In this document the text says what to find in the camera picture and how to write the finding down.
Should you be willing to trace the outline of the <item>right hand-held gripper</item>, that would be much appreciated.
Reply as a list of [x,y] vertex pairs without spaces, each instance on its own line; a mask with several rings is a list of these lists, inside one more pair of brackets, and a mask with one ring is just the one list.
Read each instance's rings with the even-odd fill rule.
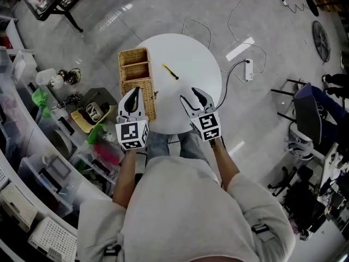
[[180,102],[190,118],[190,124],[195,133],[202,141],[211,141],[221,137],[221,124],[219,114],[213,102],[213,98],[205,91],[192,87],[194,95],[197,96],[203,107],[194,108],[186,97],[180,95]]

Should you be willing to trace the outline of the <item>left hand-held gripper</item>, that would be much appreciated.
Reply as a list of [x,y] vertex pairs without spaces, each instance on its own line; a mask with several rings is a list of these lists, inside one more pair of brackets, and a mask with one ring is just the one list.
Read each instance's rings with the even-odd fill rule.
[[122,149],[144,148],[149,134],[142,88],[135,87],[125,94],[118,106],[116,124],[118,143]]

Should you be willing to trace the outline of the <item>person's left forearm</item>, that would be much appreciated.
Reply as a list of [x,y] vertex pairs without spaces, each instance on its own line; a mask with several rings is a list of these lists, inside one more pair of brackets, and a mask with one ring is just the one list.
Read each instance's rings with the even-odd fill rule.
[[114,187],[112,201],[127,208],[135,189],[136,150],[128,150]]

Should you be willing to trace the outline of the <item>person's right forearm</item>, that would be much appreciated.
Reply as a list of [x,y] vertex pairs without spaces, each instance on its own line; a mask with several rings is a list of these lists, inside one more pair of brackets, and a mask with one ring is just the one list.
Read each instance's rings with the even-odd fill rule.
[[233,177],[240,171],[226,148],[224,147],[221,138],[210,141],[211,148],[214,152],[215,160],[221,176],[221,183],[224,190],[227,190],[229,183]]

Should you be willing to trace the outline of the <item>wicker divided basket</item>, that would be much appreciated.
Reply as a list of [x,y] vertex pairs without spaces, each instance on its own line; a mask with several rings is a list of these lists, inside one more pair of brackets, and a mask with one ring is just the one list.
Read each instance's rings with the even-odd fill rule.
[[124,96],[133,88],[140,87],[145,103],[145,113],[149,121],[154,122],[157,119],[157,110],[148,49],[139,47],[121,51],[118,62],[121,94]]

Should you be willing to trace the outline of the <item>olive green box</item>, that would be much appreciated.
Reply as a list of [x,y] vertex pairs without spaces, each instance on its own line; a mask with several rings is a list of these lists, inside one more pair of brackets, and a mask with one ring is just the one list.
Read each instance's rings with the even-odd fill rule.
[[77,104],[77,108],[83,108],[85,110],[87,105],[93,102],[97,104],[104,114],[109,111],[110,106],[117,105],[117,101],[109,91],[106,88],[99,87],[89,89]]

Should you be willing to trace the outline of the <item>person's right leg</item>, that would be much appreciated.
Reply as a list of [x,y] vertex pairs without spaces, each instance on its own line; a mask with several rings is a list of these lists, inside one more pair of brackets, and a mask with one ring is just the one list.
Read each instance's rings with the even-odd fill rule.
[[200,159],[209,164],[207,158],[202,152],[195,131],[177,134],[180,143],[180,156],[187,159]]

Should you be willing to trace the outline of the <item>person's leg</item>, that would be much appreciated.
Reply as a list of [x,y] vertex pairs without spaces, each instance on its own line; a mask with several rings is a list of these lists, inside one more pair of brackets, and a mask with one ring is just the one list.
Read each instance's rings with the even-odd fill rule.
[[177,134],[180,143],[180,156],[187,159],[200,159],[209,164],[207,158],[202,152],[195,131]]
[[169,135],[150,131],[147,137],[148,161],[159,156],[169,156]]

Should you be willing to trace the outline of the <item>green plastic bag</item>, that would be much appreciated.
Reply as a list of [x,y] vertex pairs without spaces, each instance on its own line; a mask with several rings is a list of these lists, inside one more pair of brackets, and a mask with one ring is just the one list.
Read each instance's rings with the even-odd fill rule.
[[41,110],[42,116],[44,118],[51,118],[50,108],[47,106],[48,93],[37,89],[31,95],[32,102]]
[[107,141],[107,134],[109,132],[108,125],[106,123],[97,124],[90,132],[87,138],[87,144],[96,145],[102,141]]

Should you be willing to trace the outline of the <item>person's left leg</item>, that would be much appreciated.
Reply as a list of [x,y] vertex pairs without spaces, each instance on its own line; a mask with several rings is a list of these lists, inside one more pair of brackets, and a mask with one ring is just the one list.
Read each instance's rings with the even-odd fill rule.
[[150,131],[147,137],[148,161],[159,156],[169,156],[169,135]]

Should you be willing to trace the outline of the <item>round white table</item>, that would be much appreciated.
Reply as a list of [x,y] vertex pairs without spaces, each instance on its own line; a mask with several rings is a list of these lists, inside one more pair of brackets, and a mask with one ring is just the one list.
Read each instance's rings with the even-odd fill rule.
[[[208,93],[218,104],[222,91],[222,76],[213,54],[199,41],[182,34],[160,34],[146,39],[139,47],[148,49],[151,61],[157,119],[150,122],[151,131],[161,134],[185,133],[192,129],[180,95],[194,108],[201,107],[191,88]],[[167,65],[176,80],[163,66]]]

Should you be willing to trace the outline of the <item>yellow plastic tray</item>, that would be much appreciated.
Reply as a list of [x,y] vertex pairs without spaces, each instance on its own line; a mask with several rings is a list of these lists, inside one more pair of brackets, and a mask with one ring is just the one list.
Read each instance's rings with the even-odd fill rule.
[[101,124],[101,122],[103,122],[112,112],[114,112],[116,108],[117,105],[110,105],[109,111],[94,125],[90,124],[83,118],[82,114],[79,113],[79,109],[73,111],[70,116],[83,132],[89,134],[95,126]]

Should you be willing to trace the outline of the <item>translucent white plastic tub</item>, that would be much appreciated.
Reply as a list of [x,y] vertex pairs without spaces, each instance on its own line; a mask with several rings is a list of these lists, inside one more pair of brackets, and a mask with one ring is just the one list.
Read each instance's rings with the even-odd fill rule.
[[57,72],[53,68],[38,72],[35,78],[37,85],[47,86],[56,74]]

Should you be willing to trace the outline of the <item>white metal shelf unit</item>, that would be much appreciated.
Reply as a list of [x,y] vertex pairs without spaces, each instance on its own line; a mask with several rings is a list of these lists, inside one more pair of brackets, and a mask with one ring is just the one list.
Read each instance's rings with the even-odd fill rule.
[[[26,50],[17,32],[15,19],[0,15],[0,192],[14,183],[38,210],[29,235],[45,217],[77,237],[80,205],[85,200],[108,200],[117,171],[103,160],[95,145],[87,144],[85,134],[59,104],[51,90],[37,85],[37,64],[31,50]],[[44,118],[32,102],[37,89],[48,93],[51,118]],[[54,130],[61,130],[72,142],[73,152],[65,159],[51,143]],[[60,218],[47,208],[17,174],[23,157],[41,158],[47,178],[60,195],[70,202],[73,211]]]

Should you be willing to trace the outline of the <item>white grey round appliance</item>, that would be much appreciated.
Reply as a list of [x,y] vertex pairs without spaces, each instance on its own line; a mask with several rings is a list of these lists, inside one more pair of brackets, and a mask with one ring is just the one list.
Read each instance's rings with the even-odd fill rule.
[[296,156],[300,160],[309,161],[314,157],[312,150],[314,149],[313,141],[301,133],[295,122],[291,122],[288,127],[288,137],[285,140],[287,143],[285,152]]

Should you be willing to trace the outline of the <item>dark grey office chair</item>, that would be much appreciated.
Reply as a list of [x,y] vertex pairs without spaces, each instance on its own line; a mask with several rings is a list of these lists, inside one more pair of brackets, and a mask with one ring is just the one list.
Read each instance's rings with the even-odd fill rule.
[[[288,79],[288,82],[300,84],[297,92],[272,89],[272,92],[290,96],[293,99],[295,118],[282,113],[278,115],[294,122],[299,132],[319,145],[323,139],[337,142],[349,150],[349,112],[334,101],[325,92],[311,83]],[[332,116],[336,124],[326,121],[320,116],[318,106],[323,107]]]

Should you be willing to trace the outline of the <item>person's light grey shirt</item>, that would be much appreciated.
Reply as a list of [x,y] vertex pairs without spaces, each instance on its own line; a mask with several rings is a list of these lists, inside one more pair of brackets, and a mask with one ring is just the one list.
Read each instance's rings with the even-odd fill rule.
[[241,173],[222,189],[199,159],[156,157],[128,207],[80,206],[80,262],[178,262],[229,257],[287,262],[296,243],[280,203]]

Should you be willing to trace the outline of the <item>clear plastic storage bin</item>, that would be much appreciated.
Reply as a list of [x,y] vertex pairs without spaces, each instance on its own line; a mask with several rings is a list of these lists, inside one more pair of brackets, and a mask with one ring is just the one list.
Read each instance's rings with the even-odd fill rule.
[[60,218],[73,211],[72,204],[59,194],[58,189],[46,177],[47,172],[40,157],[23,157],[17,174],[31,192]]

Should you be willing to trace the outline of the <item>black swivel chair base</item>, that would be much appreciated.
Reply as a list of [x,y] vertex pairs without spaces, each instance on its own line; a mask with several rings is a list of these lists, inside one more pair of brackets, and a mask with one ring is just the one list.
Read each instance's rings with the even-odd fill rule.
[[291,172],[288,171],[287,167],[282,167],[283,178],[280,182],[275,184],[269,184],[267,186],[268,189],[273,189],[274,192],[272,196],[277,197],[281,192],[283,192],[286,188],[291,188],[291,181],[297,173],[298,169],[294,166]]

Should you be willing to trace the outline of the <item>black round fan grille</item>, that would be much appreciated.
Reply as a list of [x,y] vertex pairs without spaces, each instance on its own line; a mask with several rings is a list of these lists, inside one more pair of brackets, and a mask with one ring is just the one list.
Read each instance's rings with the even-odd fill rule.
[[330,60],[330,42],[324,27],[318,21],[312,23],[312,37],[320,59],[327,63]]

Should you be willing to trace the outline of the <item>black standing fan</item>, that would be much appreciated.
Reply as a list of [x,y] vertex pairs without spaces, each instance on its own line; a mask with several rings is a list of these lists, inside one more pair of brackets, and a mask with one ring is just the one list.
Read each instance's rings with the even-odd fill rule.
[[306,3],[310,9],[310,11],[313,13],[315,17],[319,17],[319,11],[318,8],[325,7],[325,6],[334,6],[334,5],[345,5],[349,6],[349,0],[340,0],[340,1],[331,1],[328,3],[320,3],[316,4],[314,0],[306,0]]

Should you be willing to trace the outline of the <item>cream perforated plastic basket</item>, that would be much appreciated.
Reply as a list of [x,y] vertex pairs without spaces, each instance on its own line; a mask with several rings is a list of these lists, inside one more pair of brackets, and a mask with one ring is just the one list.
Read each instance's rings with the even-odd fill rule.
[[20,192],[14,183],[9,183],[0,192],[0,203],[4,211],[26,233],[38,213],[36,207]]

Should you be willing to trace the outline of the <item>white perforated plastic basket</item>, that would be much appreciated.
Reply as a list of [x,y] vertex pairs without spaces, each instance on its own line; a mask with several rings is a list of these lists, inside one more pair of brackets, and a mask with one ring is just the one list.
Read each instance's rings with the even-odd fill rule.
[[38,223],[28,243],[54,262],[75,262],[77,237],[51,217]]

